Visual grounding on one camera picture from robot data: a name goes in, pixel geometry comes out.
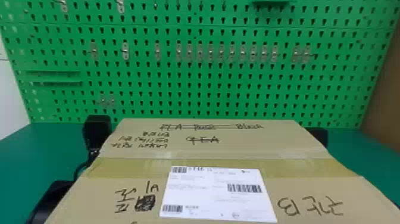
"white label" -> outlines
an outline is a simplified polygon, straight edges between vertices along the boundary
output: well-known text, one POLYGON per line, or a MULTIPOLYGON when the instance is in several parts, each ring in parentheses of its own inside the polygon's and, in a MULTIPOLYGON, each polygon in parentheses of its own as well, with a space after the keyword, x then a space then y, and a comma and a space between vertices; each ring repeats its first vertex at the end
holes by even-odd
POLYGON ((173 166, 160 217, 277 222, 260 171, 173 166))

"cardboard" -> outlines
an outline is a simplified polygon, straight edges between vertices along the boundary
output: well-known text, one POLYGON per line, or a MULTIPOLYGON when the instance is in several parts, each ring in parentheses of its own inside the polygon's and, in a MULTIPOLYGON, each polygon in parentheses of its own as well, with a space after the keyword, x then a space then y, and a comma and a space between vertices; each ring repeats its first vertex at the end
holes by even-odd
POLYGON ((400 153, 400 23, 397 24, 361 130, 400 153))
POLYGON ((312 135, 292 120, 195 119, 124 119, 105 142, 100 156, 332 158, 312 135))
POLYGON ((202 143, 201 147, 185 146, 189 153, 184 152, 185 147, 179 146, 187 142, 179 142, 179 139, 193 134, 194 130, 181 130, 184 133, 171 137, 171 145, 174 147, 147 149, 154 153, 142 153, 144 149, 133 147, 122 154, 118 151, 122 148, 108 145, 119 139, 121 134, 141 133, 144 129, 147 131, 147 127, 135 125, 143 122, 154 122, 157 125, 166 120, 123 121, 103 146, 101 157, 79 177, 46 221, 47 224, 249 223, 160 218, 160 206, 171 166, 259 169, 278 223, 386 224, 398 223, 400 220, 399 210, 379 190, 329 156, 319 142, 294 122, 245 121, 259 122, 264 127, 254 129, 255 132, 252 130, 253 135, 260 138, 250 138, 247 133, 249 130, 229 130, 232 136, 230 139, 224 137, 225 132, 215 132, 219 138, 222 136, 224 139, 220 148, 207 149, 210 142, 202 143), (244 142, 239 143, 236 137, 240 135, 250 140, 247 142, 248 138, 240 138, 244 142), (278 147, 282 148, 283 153, 279 153, 278 147), (126 197, 134 199, 123 202, 128 204, 126 211, 116 213, 121 209, 117 206, 121 204, 118 201, 123 199, 121 190, 127 192, 133 188, 135 190, 126 197), (151 210, 143 211, 140 201, 146 195, 154 195, 155 202, 151 210))

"green pegboard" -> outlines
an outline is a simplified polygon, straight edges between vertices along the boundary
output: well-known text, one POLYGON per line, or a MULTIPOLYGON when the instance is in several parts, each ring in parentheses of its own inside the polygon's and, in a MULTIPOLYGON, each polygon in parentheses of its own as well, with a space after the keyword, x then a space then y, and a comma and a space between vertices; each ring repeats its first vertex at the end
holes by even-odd
POLYGON ((399 7, 383 0, 0 0, 0 28, 32 122, 108 114, 113 122, 294 119, 354 128, 399 7))

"box flap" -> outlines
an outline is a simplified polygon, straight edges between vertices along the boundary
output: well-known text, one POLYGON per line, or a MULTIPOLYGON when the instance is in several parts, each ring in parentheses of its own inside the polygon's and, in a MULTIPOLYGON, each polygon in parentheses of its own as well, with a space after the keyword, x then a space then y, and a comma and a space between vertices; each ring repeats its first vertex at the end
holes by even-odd
POLYGON ((114 158, 331 158, 292 120, 124 119, 102 147, 114 158))

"white wall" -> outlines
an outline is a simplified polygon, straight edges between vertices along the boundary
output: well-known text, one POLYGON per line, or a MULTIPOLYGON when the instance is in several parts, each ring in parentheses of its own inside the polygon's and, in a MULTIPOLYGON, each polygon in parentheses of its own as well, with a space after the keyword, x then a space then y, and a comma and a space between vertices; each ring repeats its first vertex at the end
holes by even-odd
POLYGON ((0 139, 27 124, 28 115, 0 37, 0 139))

